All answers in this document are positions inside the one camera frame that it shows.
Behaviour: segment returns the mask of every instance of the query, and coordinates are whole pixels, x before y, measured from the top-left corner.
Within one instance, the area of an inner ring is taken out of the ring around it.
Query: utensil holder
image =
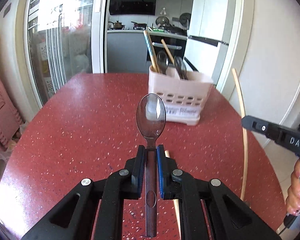
[[[173,67],[168,67],[166,75],[149,68],[149,93],[158,95],[166,109],[168,122],[197,125],[213,81],[199,72],[187,72],[189,80],[180,79]]]

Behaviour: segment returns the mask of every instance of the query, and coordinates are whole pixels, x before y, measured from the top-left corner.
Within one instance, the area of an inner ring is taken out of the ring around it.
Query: silver rivet
[[[91,179],[83,179],[81,180],[82,186],[88,186],[91,183]]]
[[[126,175],[129,174],[129,171],[126,170],[126,169],[123,169],[123,170],[120,170],[120,171],[119,171],[119,174],[120,174],[121,176],[126,176]]]
[[[181,176],[182,175],[182,170],[176,169],[172,172],[173,175],[175,176]]]
[[[211,184],[215,187],[218,187],[221,185],[221,181],[218,179],[213,179],[213,180],[211,180]]]

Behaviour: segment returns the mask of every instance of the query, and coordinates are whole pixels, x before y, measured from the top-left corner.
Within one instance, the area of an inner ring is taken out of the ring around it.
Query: red table
[[[83,178],[100,180],[124,167],[145,144],[136,125],[146,74],[79,74],[39,111],[16,146],[0,183],[0,220],[21,238]],[[157,140],[195,178],[219,178],[238,196],[242,185],[240,117],[212,90],[197,126],[167,122]],[[285,216],[274,170],[249,133],[246,200],[276,230]],[[158,199],[160,240],[178,239],[172,201]],[[145,235],[144,197],[125,201],[123,239]]]

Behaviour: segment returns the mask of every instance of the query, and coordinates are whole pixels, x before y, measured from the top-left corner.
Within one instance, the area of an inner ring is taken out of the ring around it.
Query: white refrigerator
[[[217,84],[228,51],[236,0],[194,0],[184,62]]]

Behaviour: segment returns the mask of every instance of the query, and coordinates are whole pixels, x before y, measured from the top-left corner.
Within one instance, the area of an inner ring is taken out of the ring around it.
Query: barcode label
[[[183,117],[198,117],[201,112],[201,107],[198,106],[164,106],[166,115],[183,116]]]

